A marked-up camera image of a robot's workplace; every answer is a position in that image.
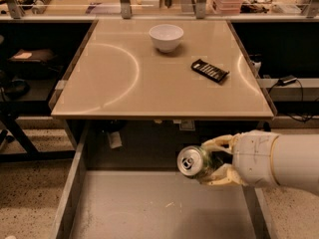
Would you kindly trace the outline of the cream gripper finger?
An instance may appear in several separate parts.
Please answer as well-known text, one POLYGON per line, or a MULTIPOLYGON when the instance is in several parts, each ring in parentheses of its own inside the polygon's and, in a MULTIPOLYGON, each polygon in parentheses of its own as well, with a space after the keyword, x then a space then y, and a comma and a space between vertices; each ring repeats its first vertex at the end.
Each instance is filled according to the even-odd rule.
POLYGON ((199 183, 208 186, 247 185, 231 164, 222 165, 211 175, 202 178, 199 183))
POLYGON ((234 146, 238 142, 238 135, 221 135, 205 141, 201 147, 208 152, 223 151, 232 154, 234 146))

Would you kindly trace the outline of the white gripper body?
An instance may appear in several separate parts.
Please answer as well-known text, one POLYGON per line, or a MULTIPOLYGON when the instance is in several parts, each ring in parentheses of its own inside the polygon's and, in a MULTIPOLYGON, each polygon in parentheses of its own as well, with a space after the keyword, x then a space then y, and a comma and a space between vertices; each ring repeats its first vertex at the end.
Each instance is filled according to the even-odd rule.
POLYGON ((236 135, 232 165, 249 186, 268 187, 278 183, 272 171, 272 153, 278 133, 253 130, 236 135))

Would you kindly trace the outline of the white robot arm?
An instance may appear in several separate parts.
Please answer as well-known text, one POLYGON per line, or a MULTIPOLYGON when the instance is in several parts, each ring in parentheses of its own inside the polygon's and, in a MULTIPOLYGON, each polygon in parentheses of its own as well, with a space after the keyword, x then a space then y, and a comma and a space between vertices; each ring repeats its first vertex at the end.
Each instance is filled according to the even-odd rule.
POLYGON ((259 187, 289 187, 319 194, 319 135, 253 130, 204 142, 208 152, 232 155, 228 180, 259 187))

